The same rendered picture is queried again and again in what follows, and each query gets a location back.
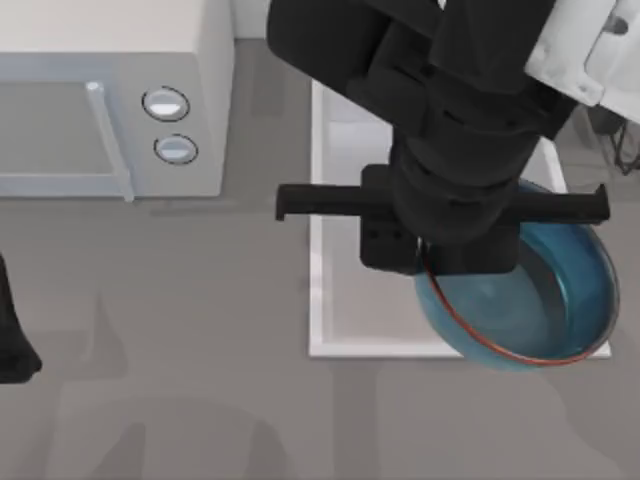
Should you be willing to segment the pale grey rounded box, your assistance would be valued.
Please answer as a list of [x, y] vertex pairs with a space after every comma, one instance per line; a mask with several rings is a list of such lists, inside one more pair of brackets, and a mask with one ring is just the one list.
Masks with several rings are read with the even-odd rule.
[[525, 72], [640, 125], [640, 0], [556, 0]]

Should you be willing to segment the microwave oven door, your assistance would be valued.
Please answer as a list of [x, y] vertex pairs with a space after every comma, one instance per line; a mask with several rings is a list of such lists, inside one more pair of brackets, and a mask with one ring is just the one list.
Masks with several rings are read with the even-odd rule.
[[0, 82], [0, 198], [123, 198], [87, 82]]

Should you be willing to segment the small microwave knob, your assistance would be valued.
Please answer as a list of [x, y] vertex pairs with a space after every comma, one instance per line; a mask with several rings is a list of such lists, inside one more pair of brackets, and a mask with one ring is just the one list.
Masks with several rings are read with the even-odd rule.
[[163, 162], [170, 165], [187, 165], [199, 154], [197, 144], [188, 136], [173, 134], [154, 142], [154, 153]]

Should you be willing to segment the white sink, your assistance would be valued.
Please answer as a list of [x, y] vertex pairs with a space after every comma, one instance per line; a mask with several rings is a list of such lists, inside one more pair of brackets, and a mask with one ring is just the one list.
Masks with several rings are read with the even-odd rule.
[[[311, 179], [356, 185], [362, 169], [383, 164], [390, 127], [323, 87], [311, 86]], [[457, 359], [431, 328], [413, 279], [365, 268], [360, 224], [310, 221], [309, 354], [323, 358]]]

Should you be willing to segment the large microwave knob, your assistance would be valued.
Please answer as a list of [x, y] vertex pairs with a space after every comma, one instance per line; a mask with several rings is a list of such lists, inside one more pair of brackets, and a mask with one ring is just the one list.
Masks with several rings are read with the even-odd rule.
[[151, 118], [160, 122], [178, 122], [190, 112], [187, 96], [169, 86], [145, 92], [141, 104]]

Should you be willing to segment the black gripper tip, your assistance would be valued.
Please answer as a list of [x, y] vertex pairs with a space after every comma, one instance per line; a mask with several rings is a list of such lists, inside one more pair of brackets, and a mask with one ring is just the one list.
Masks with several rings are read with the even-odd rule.
[[19, 322], [6, 263], [0, 254], [0, 385], [27, 383], [42, 366], [41, 357]]

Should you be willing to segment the blue bowl with red rim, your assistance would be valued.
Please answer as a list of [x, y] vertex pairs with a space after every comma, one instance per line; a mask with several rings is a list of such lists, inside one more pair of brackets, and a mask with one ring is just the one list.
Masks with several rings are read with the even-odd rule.
[[421, 247], [415, 290], [433, 330], [463, 358], [523, 371], [594, 355], [616, 326], [618, 276], [596, 226], [608, 192], [558, 194], [523, 180], [518, 222], [497, 239]]

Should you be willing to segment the pale microwave oven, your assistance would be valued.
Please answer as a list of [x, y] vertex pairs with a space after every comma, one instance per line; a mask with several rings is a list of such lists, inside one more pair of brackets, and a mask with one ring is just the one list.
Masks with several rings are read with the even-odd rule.
[[[234, 60], [230, 0], [0, 0], [0, 82], [102, 83], [134, 200], [220, 193]], [[187, 96], [184, 119], [144, 111], [162, 86]], [[193, 162], [155, 155], [173, 134], [197, 144]]]

